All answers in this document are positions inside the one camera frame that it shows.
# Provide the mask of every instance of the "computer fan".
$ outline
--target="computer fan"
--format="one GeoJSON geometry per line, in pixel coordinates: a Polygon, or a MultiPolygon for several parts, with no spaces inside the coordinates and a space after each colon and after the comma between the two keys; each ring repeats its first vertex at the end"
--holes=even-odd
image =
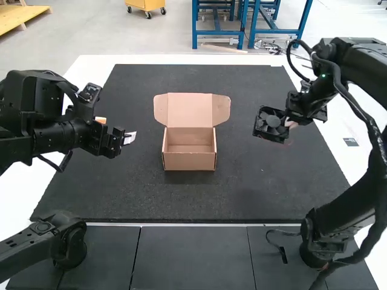
{"type": "Polygon", "coordinates": [[[285,119],[284,111],[263,106],[255,118],[253,135],[283,144],[289,137],[289,128],[284,126],[285,119]]]}

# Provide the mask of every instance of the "box lid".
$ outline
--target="box lid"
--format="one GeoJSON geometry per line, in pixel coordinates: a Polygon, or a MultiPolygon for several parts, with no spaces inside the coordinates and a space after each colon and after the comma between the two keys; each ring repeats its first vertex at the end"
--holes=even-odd
{"type": "Polygon", "coordinates": [[[155,119],[167,127],[214,127],[230,117],[225,95],[169,92],[153,99],[155,119]]]}

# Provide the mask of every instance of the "yellow cart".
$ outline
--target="yellow cart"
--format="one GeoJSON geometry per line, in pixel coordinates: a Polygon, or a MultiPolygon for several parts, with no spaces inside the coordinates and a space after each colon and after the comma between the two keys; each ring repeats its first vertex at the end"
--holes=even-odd
{"type": "Polygon", "coordinates": [[[152,18],[151,10],[160,9],[162,15],[167,14],[165,0],[125,0],[128,6],[128,13],[132,13],[132,7],[145,11],[147,19],[152,18]]]}

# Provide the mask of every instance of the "wooden plank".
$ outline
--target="wooden plank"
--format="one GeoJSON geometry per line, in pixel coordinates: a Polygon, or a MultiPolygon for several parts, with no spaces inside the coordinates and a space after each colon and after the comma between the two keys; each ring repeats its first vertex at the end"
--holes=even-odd
{"type": "Polygon", "coordinates": [[[25,22],[46,11],[50,12],[50,6],[0,6],[0,35],[16,27],[26,29],[25,22]]]}

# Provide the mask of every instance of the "open cardboard box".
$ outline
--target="open cardboard box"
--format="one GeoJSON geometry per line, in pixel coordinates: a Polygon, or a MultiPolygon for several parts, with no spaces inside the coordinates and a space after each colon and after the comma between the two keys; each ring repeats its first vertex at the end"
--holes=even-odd
{"type": "Polygon", "coordinates": [[[165,170],[215,170],[214,126],[230,117],[225,95],[168,93],[154,97],[154,116],[165,125],[162,157],[165,170]]]}

